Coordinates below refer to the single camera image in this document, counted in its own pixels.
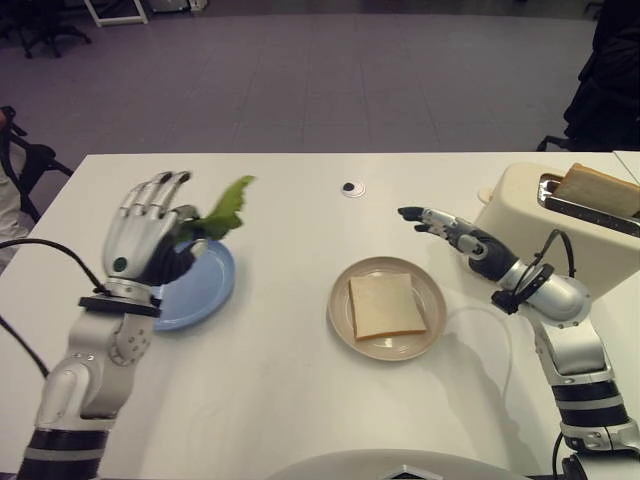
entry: white toaster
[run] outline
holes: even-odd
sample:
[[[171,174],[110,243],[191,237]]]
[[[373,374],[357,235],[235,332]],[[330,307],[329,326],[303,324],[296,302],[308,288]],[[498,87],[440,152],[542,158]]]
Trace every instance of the white toaster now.
[[[640,269],[640,221],[615,217],[551,197],[564,173],[533,163],[515,163],[493,190],[481,191],[485,203],[475,223],[530,262],[555,228],[573,245],[576,278],[595,300]],[[566,275],[567,256],[556,241],[543,263]]]

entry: blue plate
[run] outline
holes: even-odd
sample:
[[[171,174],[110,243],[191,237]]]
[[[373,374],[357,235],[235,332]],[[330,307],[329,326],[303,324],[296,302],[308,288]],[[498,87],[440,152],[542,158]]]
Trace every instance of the blue plate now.
[[[176,250],[188,244],[181,243]],[[206,319],[227,301],[235,279],[231,252],[220,242],[209,240],[208,249],[185,275],[153,289],[153,294],[162,299],[162,315],[154,329],[177,330]]]

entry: robotic arm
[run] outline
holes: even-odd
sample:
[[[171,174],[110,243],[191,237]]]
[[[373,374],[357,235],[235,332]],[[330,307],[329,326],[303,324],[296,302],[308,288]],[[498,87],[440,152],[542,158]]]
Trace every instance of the robotic arm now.
[[[591,301],[584,285],[554,274],[550,265],[528,268],[500,241],[463,219],[420,207],[401,208],[399,213],[418,222],[416,231],[446,239],[469,257],[473,271],[503,288],[492,297],[496,306],[511,314],[522,304],[567,446],[581,454],[640,453],[638,425],[627,415],[602,340],[589,319]]]
[[[108,279],[96,295],[80,299],[85,311],[47,378],[19,480],[97,477],[109,430],[131,393],[160,313],[151,286],[179,278],[206,248],[204,240],[180,253],[173,248],[180,225],[198,217],[193,206],[169,207],[189,177],[158,174],[120,206],[103,250]]]

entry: white table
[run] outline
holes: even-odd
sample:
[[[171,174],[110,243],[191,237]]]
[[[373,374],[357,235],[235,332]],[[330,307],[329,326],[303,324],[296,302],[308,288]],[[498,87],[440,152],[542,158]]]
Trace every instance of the white table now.
[[[635,181],[640,183],[640,152],[618,150],[613,153],[615,153],[622,164],[627,167],[627,170],[629,170],[629,173],[633,175]]]
[[[433,450],[548,473],[559,415],[528,323],[491,307],[492,286],[462,269],[444,241],[413,233],[395,209],[433,206],[473,220],[477,190],[493,186],[512,162],[568,168],[580,161],[630,178],[615,160],[577,153],[88,157],[32,236],[68,245],[96,271],[112,215],[137,182],[191,170],[176,204],[207,211],[232,180],[258,177],[248,190],[246,225],[225,240],[237,261],[233,297],[209,321],[156,336],[102,474],[262,479],[307,457],[361,448]],[[342,196],[340,186],[354,180],[366,184],[366,195]],[[326,322],[336,277],[377,255],[422,266],[446,298],[444,336],[413,361],[363,357]],[[636,418],[639,279],[605,295],[592,312]],[[80,314],[77,299],[89,292],[67,257],[24,247],[0,277],[1,313],[53,366]],[[16,471],[42,379],[4,333],[0,362],[0,471]]]

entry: office chair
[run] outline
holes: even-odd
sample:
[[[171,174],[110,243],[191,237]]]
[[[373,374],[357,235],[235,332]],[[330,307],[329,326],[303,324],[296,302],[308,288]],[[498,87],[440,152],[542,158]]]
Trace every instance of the office chair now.
[[[549,143],[571,151],[640,150],[640,2],[606,0],[592,44],[564,112],[567,138],[547,135],[537,151]]]
[[[546,151],[549,143],[570,152],[640,150],[639,111],[637,99],[605,90],[589,78],[564,113],[567,137],[547,135],[536,151]]]
[[[56,45],[56,38],[60,35],[80,37],[85,43],[91,43],[91,39],[76,27],[61,23],[56,3],[50,0],[13,0],[10,15],[18,30],[26,58],[33,58],[31,49],[41,42],[49,45],[56,58],[60,58]],[[34,37],[28,42],[24,38],[24,30],[34,33]]]
[[[73,170],[55,159],[56,152],[52,148],[46,145],[32,145],[22,138],[27,132],[13,122],[16,111],[12,107],[0,107],[0,110],[7,118],[7,124],[0,131],[0,165],[20,193],[20,209],[37,223],[40,220],[40,212],[29,197],[33,187],[47,171],[58,170],[70,177]],[[14,171],[9,158],[10,143],[18,145],[27,153],[26,162],[19,175]]]

